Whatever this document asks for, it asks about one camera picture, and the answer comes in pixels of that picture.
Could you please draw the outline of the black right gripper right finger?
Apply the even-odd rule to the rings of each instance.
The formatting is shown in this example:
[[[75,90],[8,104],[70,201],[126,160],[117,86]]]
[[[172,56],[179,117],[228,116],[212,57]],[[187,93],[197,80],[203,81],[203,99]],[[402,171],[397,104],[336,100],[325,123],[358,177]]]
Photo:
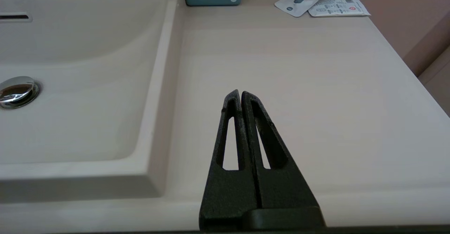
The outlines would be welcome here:
[[[262,101],[244,91],[241,106],[260,208],[319,207]]]

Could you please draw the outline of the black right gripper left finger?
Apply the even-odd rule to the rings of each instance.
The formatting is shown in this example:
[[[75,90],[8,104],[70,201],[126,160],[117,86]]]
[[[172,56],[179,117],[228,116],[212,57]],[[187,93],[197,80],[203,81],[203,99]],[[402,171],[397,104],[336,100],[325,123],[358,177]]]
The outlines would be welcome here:
[[[246,131],[243,98],[233,90],[224,99],[212,160],[199,210],[198,225],[205,232],[257,231],[257,181],[253,152]],[[238,169],[223,167],[229,120],[234,120]]]

